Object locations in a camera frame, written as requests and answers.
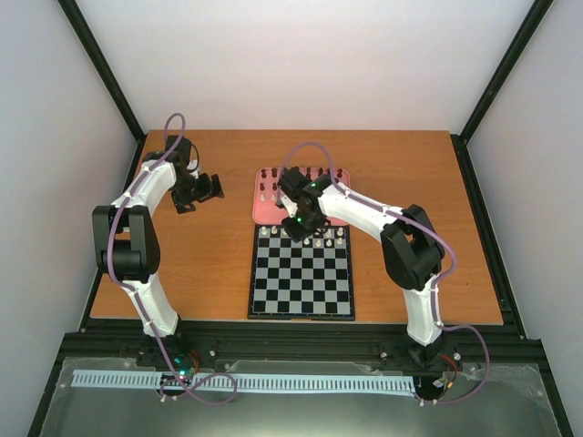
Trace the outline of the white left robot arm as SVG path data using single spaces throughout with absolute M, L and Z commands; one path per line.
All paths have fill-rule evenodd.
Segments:
M 143 331 L 164 337 L 157 354 L 169 366 L 183 364 L 189 343 L 175 335 L 179 315 L 163 290 L 158 270 L 160 245 L 153 214 L 166 194 L 179 214 L 195 204 L 224 196 L 218 175 L 200 171 L 198 150 L 183 136 L 166 137 L 165 148 L 149 152 L 134 180 L 120 197 L 92 212 L 97 267 L 129 296 Z

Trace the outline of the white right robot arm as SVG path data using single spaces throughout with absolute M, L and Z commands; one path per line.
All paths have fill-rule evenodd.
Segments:
M 438 339 L 442 330 L 432 292 L 445 244 L 422 208 L 387 206 L 328 174 L 310 180 L 297 167 L 282 173 L 277 186 L 277 206 L 287 212 L 281 224 L 292 240 L 303 241 L 338 219 L 379 241 L 387 274 L 404 292 L 408 336 L 422 346 Z

